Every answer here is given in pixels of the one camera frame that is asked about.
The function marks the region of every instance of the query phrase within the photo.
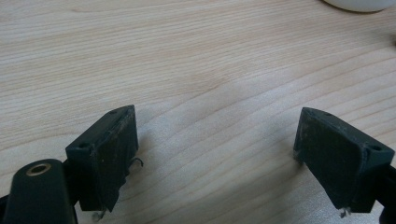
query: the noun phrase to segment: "light wood surface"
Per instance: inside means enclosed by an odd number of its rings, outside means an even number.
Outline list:
[[[0,195],[135,105],[145,167],[101,223],[376,223],[291,152],[303,106],[396,148],[395,35],[396,7],[315,0],[0,1]]]

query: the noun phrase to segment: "metal pin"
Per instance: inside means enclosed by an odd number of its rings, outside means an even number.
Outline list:
[[[342,209],[343,209],[343,211],[340,214],[340,218],[344,218],[344,217],[350,216],[350,214],[351,214],[350,207],[342,208]]]
[[[134,164],[135,161],[140,161],[140,165],[141,165],[142,167],[143,167],[143,165],[145,164],[145,163],[143,163],[142,160],[140,160],[139,158],[135,157],[135,158],[132,158],[132,159],[131,159],[131,165]]]
[[[92,214],[92,221],[98,222],[100,219],[102,219],[105,216],[106,210],[102,211],[100,214],[99,213],[93,213]]]

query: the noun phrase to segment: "wood grain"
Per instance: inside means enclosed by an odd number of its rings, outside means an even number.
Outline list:
[[[145,167],[102,223],[376,223],[379,204],[340,219],[291,151],[303,106],[396,148],[395,21],[308,0],[0,1],[0,195],[134,104]]]

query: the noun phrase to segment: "black plastic bracket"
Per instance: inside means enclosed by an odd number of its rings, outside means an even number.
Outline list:
[[[11,192],[0,199],[0,220],[78,223],[78,201],[83,211],[111,212],[129,167],[141,161],[134,158],[137,150],[134,106],[106,113],[66,148],[64,163],[35,161],[14,175]]]
[[[294,155],[337,209],[370,213],[375,200],[396,208],[395,170],[390,166],[394,151],[336,116],[303,108]]]

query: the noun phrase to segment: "mounting hole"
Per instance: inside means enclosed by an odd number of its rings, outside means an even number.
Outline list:
[[[26,171],[26,174],[29,176],[42,175],[46,173],[49,169],[49,163],[40,163],[30,167],[30,169]]]
[[[81,143],[78,145],[80,148],[88,147],[90,144],[89,143]]]

